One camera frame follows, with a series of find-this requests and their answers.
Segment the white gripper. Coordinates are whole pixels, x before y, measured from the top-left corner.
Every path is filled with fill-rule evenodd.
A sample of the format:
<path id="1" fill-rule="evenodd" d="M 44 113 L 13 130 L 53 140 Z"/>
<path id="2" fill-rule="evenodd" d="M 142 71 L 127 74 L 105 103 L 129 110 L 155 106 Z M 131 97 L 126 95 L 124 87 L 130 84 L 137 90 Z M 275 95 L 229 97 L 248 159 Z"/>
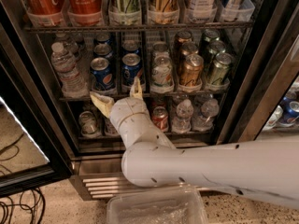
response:
<path id="1" fill-rule="evenodd" d="M 114 104 L 113 98 L 90 92 L 93 104 L 110 119 L 126 148 L 140 142 L 174 148 L 167 136 L 153 124 L 147 106 L 142 100 L 143 91 L 138 77 L 134 78 L 130 96 Z"/>

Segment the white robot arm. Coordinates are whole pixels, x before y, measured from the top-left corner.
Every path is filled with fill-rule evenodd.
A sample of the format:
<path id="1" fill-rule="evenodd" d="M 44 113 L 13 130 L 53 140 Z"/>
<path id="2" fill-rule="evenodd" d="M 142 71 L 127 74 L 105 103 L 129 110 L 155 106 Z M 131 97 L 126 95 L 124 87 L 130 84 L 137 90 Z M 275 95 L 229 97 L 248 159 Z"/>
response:
<path id="1" fill-rule="evenodd" d="M 110 119 L 125 152 L 121 169 L 139 187 L 186 183 L 245 198 L 299 208 L 296 136 L 179 149 L 156 127 L 138 78 L 118 101 L 92 91 L 93 104 Z"/>

